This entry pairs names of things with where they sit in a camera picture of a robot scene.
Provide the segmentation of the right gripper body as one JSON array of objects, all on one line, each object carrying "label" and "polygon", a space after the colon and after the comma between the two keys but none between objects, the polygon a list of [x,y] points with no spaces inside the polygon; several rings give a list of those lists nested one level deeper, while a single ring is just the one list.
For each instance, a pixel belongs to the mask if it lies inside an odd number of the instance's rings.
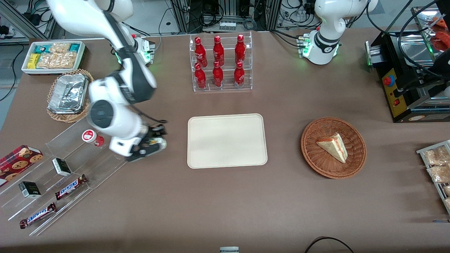
[{"label": "right gripper body", "polygon": [[127,162],[133,162],[141,160],[141,145],[142,144],[156,143],[156,139],[152,138],[152,130],[148,125],[142,125],[138,135],[133,139],[132,146],[130,148],[130,156],[126,157]]}]

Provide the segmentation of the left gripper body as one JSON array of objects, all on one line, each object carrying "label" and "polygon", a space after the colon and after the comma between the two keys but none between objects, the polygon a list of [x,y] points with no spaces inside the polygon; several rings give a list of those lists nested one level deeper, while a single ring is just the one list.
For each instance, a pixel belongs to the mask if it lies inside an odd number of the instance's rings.
[{"label": "left gripper body", "polygon": [[450,50],[441,53],[434,61],[432,72],[446,82],[450,81]]}]

